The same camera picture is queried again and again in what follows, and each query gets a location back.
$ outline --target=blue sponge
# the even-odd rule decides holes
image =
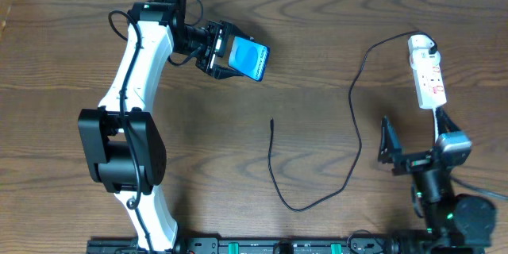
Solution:
[[[261,81],[269,54],[269,47],[235,37],[229,56],[229,66],[251,79]]]

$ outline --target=black cable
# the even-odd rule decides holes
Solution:
[[[190,24],[191,26],[196,26],[196,25],[197,25],[197,24],[198,24],[198,23],[199,23],[199,22],[203,19],[203,14],[204,14],[204,12],[205,12],[205,11],[204,11],[205,9],[203,8],[203,3],[201,3],[201,0],[196,0],[196,1],[197,1],[197,2],[199,3],[199,5],[201,6],[201,14],[199,15],[199,18],[198,18],[198,20],[197,20],[195,23]]]
[[[148,242],[148,253],[153,253],[153,246],[152,246],[152,239],[150,239],[150,232],[146,228],[146,225],[143,222],[143,218],[141,217],[140,210],[136,208],[134,210],[136,212],[137,220],[140,222],[141,228],[144,232],[144,238],[146,238],[146,241]]]
[[[411,31],[411,32],[406,32],[406,33],[398,34],[397,36],[393,36],[393,37],[388,38],[386,40],[382,40],[379,43],[374,44],[373,46],[371,46],[367,50],[367,52],[365,52],[364,60],[362,61],[360,69],[358,70],[358,74],[356,75],[356,77],[352,81],[351,86],[349,87],[349,92],[348,92],[349,109],[351,110],[352,123],[355,126],[356,135],[358,136],[358,153],[356,154],[356,158],[353,161],[351,168],[349,169],[349,173],[348,173],[348,176],[346,177],[346,180],[344,181],[344,184],[342,185],[342,187],[339,190],[337,190],[337,191],[335,191],[335,192],[333,192],[331,194],[328,194],[328,195],[326,195],[323,198],[319,198],[317,201],[312,202],[311,204],[309,204],[308,206],[305,206],[303,208],[297,209],[297,208],[294,208],[294,207],[290,206],[289,204],[287,204],[286,200],[284,200],[284,197],[280,193],[280,190],[279,190],[279,187],[277,186],[277,182],[275,181],[275,177],[273,175],[273,172],[271,171],[271,146],[273,144],[274,121],[273,121],[273,118],[270,120],[271,135],[270,135],[270,147],[268,148],[268,170],[270,171],[271,180],[273,181],[273,185],[275,187],[275,190],[277,191],[277,194],[279,195],[280,200],[283,202],[283,204],[289,210],[292,210],[294,212],[302,212],[302,211],[309,210],[309,209],[315,207],[316,205],[318,205],[318,204],[320,204],[320,203],[322,203],[322,202],[324,202],[324,201],[326,201],[326,200],[328,200],[328,199],[338,195],[343,190],[345,190],[346,186],[349,183],[349,180],[351,179],[352,171],[355,169],[356,163],[358,162],[358,159],[360,158],[360,154],[362,152],[362,138],[360,136],[360,131],[358,130],[358,125],[356,124],[355,112],[354,112],[354,110],[352,108],[352,101],[351,101],[352,88],[355,86],[356,81],[358,80],[358,78],[360,77],[362,71],[364,70],[365,62],[367,61],[368,53],[373,48],[375,48],[375,47],[377,47],[377,46],[379,46],[381,44],[384,44],[384,43],[388,42],[389,40],[393,40],[393,39],[396,39],[396,38],[399,38],[399,37],[403,37],[403,36],[407,36],[407,35],[415,35],[415,34],[425,35],[425,36],[427,36],[429,39],[431,39],[434,42],[432,48],[435,48],[435,51],[434,52],[429,52],[429,53],[432,54],[432,53],[435,53],[437,51],[437,42],[431,36],[429,36],[427,33],[421,32],[421,31]]]
[[[129,146],[129,151],[131,153],[132,159],[133,159],[133,165],[134,165],[134,171],[136,173],[136,197],[130,198],[127,201],[127,208],[130,210],[135,210],[137,220],[139,221],[139,224],[141,225],[141,228],[143,229],[144,236],[146,237],[146,240],[148,242],[148,248],[149,253],[153,253],[153,247],[152,247],[152,241],[150,240],[150,233],[148,232],[146,226],[144,225],[143,218],[140,215],[138,206],[140,204],[141,200],[141,174],[140,174],[140,165],[137,160],[136,151],[134,150],[134,144],[132,141],[132,138],[130,136],[129,131],[129,122],[125,118],[125,91],[127,90],[127,85],[129,83],[130,75],[133,73],[134,65],[136,63],[137,56],[139,55],[139,52],[141,50],[141,31],[139,27],[137,26],[136,22],[125,12],[120,10],[114,10],[111,11],[108,14],[108,21],[110,22],[111,29],[122,39],[127,40],[123,35],[121,35],[120,32],[115,28],[112,16],[115,14],[120,14],[124,16],[130,25],[134,28],[134,31],[136,32],[137,42],[136,42],[136,48],[134,49],[133,58],[130,61],[129,67],[127,68],[127,72],[125,73],[124,81],[121,85],[120,89],[120,121],[121,126],[124,129],[125,139],[127,140],[127,145]]]
[[[350,242],[349,242],[349,241],[351,240],[351,238],[352,238],[355,234],[360,233],[360,232],[364,232],[364,233],[369,234],[369,235],[372,237],[372,239],[374,239],[374,241],[377,243],[377,245],[379,245],[379,247],[381,247],[381,249],[384,249],[384,244],[381,244],[381,242],[379,242],[379,240],[378,240],[377,238],[375,238],[374,234],[372,234],[370,231],[365,230],[365,229],[359,229],[359,230],[357,230],[357,231],[355,231],[355,232],[351,233],[351,235],[349,235],[348,239],[346,240],[346,246],[347,246],[347,247],[351,248],[351,244],[350,244]]]
[[[200,52],[201,50],[203,50],[204,48],[205,48],[205,46],[204,46],[203,44],[200,44],[200,45],[199,45],[199,47],[198,47],[198,48],[196,48],[196,49],[195,49],[195,50],[194,50],[194,51],[193,51],[193,52],[192,52],[189,56],[187,56],[187,57],[185,58],[185,60],[183,60],[181,63],[175,63],[174,61],[172,61],[172,60],[171,60],[171,57],[170,57],[170,56],[167,58],[167,61],[168,61],[170,64],[174,65],[175,67],[182,66],[182,65],[186,64],[189,60],[192,60],[192,58],[193,58],[193,57],[196,57],[196,56],[199,54],[199,52]]]
[[[500,200],[508,202],[508,195],[499,194],[499,193],[496,193],[496,192],[491,191],[491,190],[486,190],[486,189],[481,188],[481,187],[473,186],[473,185],[471,185],[469,183],[466,183],[466,182],[456,178],[452,174],[450,174],[450,179],[453,182],[457,183],[458,185],[461,185],[462,187],[468,188],[468,189],[470,189],[472,191],[476,191],[477,193],[480,193],[480,194],[483,194],[483,195],[486,195],[486,196],[490,196],[492,198],[496,198],[496,199],[500,199]]]

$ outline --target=wood grain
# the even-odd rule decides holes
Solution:
[[[88,174],[78,130],[97,105],[125,49],[110,10],[140,0],[14,0],[0,44],[0,249],[84,252],[91,237],[131,237],[123,207]],[[410,177],[376,162],[388,115],[408,151],[432,144],[432,116],[418,109],[407,47],[374,50],[353,104],[364,150],[347,190],[294,214],[293,206],[341,185],[358,141],[348,87],[368,47],[411,29],[439,42],[446,110],[474,143],[455,173],[508,187],[508,0],[202,0],[205,17],[234,21],[271,46],[262,83],[216,81],[193,64],[166,67],[154,117],[169,157],[164,191],[184,229],[223,237],[337,237],[355,229],[423,228],[410,206]],[[189,20],[198,6],[189,2]],[[464,189],[457,187],[457,192]],[[489,253],[508,249],[508,206]]]

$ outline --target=green connector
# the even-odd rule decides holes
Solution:
[[[342,245],[331,244],[330,248],[332,249],[332,254],[342,254]]]
[[[228,254],[238,254],[238,243],[229,243]]]

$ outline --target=electrical outlet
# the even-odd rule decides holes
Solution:
[[[430,110],[444,105],[446,93],[439,65],[441,54],[439,52],[429,54],[429,48],[433,46],[433,43],[426,36],[412,36],[408,45],[420,108]]]

